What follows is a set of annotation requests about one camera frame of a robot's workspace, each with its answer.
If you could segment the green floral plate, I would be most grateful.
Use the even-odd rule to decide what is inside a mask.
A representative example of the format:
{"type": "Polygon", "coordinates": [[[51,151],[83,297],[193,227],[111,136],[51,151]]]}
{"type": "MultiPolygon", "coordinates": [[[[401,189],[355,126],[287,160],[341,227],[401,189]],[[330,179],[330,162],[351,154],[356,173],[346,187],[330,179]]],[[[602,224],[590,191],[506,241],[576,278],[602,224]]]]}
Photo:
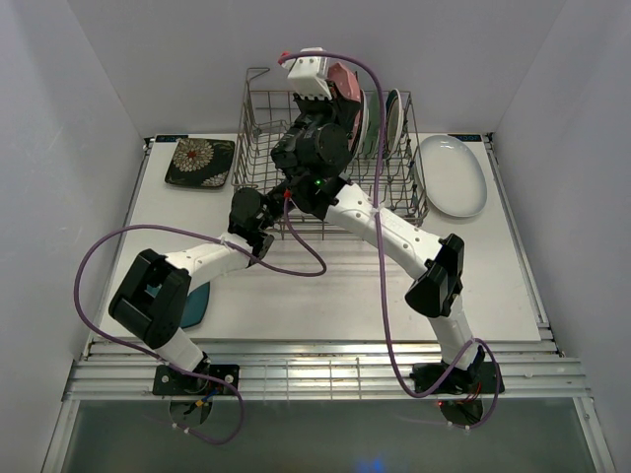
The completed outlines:
{"type": "Polygon", "coordinates": [[[367,158],[377,152],[380,137],[380,99],[377,92],[371,94],[369,102],[369,124],[364,142],[364,153],[367,158]]]}

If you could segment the pink dotted scalloped plate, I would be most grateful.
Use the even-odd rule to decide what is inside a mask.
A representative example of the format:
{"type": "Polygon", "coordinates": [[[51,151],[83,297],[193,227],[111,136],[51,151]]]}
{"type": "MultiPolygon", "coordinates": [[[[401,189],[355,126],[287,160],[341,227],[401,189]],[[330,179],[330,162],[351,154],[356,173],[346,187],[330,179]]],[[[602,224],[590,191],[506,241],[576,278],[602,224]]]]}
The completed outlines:
{"type": "Polygon", "coordinates": [[[360,143],[361,129],[363,127],[364,93],[360,88],[356,74],[341,62],[336,62],[329,67],[327,79],[334,83],[337,90],[344,98],[356,101],[360,104],[359,111],[354,119],[352,139],[349,141],[349,149],[353,155],[356,155],[360,143]]]}

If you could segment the green red rimmed white plate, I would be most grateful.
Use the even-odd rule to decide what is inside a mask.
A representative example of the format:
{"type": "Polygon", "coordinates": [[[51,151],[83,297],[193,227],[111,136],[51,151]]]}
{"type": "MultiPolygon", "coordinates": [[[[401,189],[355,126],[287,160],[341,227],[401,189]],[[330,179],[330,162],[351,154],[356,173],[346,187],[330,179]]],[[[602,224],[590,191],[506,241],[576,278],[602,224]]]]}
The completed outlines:
{"type": "Polygon", "coordinates": [[[395,151],[402,133],[404,113],[399,89],[392,89],[386,100],[386,158],[395,151]]]}

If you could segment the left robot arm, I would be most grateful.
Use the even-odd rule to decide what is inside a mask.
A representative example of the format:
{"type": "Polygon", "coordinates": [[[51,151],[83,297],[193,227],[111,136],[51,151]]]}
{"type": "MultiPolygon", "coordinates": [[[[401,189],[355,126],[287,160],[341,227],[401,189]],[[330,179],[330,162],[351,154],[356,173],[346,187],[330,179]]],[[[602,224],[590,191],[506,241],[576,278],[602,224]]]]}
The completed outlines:
{"type": "Polygon", "coordinates": [[[141,251],[109,303],[111,318],[177,366],[175,382],[187,393],[207,386],[209,370],[180,327],[182,317],[193,306],[206,309],[201,296],[212,280],[264,258],[273,242],[266,230],[283,215],[285,191],[284,185],[266,194],[243,188],[233,196],[228,229],[216,240],[165,254],[141,251]]]}

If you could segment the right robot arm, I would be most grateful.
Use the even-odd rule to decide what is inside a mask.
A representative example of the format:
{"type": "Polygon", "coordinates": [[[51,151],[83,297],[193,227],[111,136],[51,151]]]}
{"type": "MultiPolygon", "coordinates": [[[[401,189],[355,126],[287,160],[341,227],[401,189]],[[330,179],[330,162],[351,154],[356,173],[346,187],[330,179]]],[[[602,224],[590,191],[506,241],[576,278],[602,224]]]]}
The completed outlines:
{"type": "Polygon", "coordinates": [[[474,341],[460,293],[464,242],[456,235],[426,233],[390,210],[378,208],[344,176],[352,154],[348,136],[361,101],[335,94],[310,100],[294,94],[297,119],[271,151],[294,205],[302,212],[340,227],[374,246],[411,278],[406,303],[428,318],[441,348],[441,372],[448,385],[467,391],[481,378],[484,351],[474,341]]]}

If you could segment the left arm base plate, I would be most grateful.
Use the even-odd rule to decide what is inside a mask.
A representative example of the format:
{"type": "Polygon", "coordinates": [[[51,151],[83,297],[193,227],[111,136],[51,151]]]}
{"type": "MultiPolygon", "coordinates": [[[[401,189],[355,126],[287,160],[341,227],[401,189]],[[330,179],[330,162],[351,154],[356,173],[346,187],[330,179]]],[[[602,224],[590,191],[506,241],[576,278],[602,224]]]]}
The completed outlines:
{"type": "Polygon", "coordinates": [[[182,374],[168,366],[160,365],[155,371],[152,394],[157,396],[203,397],[215,392],[219,395],[232,395],[233,391],[227,386],[227,383],[237,388],[240,370],[239,365],[204,365],[201,368],[201,373],[220,379],[218,382],[182,374]]]}

